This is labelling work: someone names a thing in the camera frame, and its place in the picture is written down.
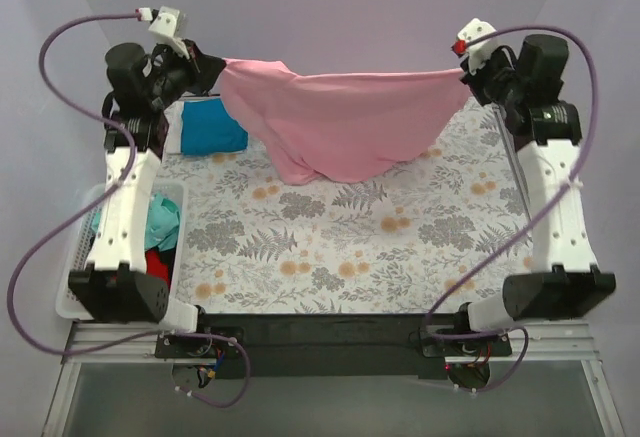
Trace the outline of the pink t shirt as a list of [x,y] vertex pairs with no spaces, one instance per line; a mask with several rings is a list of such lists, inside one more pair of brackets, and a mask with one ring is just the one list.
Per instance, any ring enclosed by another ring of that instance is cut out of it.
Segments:
[[298,75],[281,61],[230,59],[218,87],[284,183],[357,183],[436,141],[470,96],[461,76],[459,69]]

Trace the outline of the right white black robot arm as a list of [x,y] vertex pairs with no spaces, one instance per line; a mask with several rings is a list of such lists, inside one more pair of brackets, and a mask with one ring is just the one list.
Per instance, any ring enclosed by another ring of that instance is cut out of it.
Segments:
[[475,43],[461,33],[453,50],[462,59],[462,83],[480,104],[502,110],[533,226],[531,271],[506,277],[498,295],[461,309],[468,320],[453,328],[452,340],[471,355],[486,346],[488,331],[584,317],[614,293],[616,278],[599,268],[587,236],[576,174],[587,146],[577,108],[559,97],[567,42],[532,34],[515,53],[494,38]]

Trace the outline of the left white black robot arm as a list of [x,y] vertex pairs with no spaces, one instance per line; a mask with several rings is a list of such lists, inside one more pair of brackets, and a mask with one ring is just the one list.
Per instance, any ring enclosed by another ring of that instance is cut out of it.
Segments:
[[200,357],[212,347],[211,330],[198,323],[196,306],[171,297],[169,284],[148,273],[144,250],[148,206],[169,129],[164,111],[186,93],[207,95],[226,66],[195,42],[184,43],[184,54],[168,44],[147,53],[136,43],[122,43],[105,55],[112,87],[102,109],[112,126],[104,141],[109,195],[86,263],[70,272],[68,287],[93,320],[155,323],[179,332],[180,347]]

